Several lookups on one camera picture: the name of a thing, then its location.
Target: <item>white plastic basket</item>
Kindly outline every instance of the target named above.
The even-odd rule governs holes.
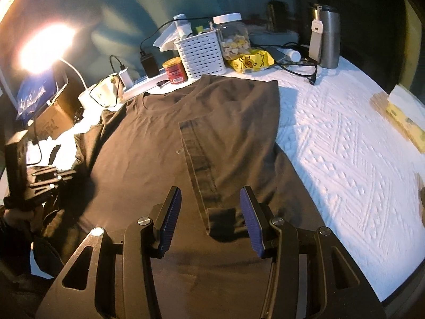
[[[226,72],[216,30],[177,41],[175,44],[189,79],[200,78],[203,74],[220,75]]]

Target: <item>black power adapter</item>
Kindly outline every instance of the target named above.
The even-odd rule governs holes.
[[[153,78],[154,76],[159,75],[159,68],[155,61],[154,55],[150,53],[146,54],[144,51],[141,51],[140,62],[148,78]]]

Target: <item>yellow can lid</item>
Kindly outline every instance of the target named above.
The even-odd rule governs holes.
[[[181,58],[175,57],[175,58],[172,58],[171,60],[165,61],[162,64],[162,67],[167,68],[167,67],[178,65],[179,63],[181,63]]]

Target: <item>brown box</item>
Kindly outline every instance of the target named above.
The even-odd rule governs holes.
[[[35,132],[38,140],[46,140],[48,137],[56,140],[74,125],[75,113],[81,107],[78,96],[84,91],[84,87],[63,73],[55,73],[55,78],[62,89],[51,99],[52,104],[35,115],[34,123],[28,127],[30,140],[35,139]]]

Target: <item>blue plastic bag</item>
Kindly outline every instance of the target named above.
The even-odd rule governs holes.
[[[52,69],[26,77],[18,91],[16,120],[21,119],[26,124],[57,91]]]

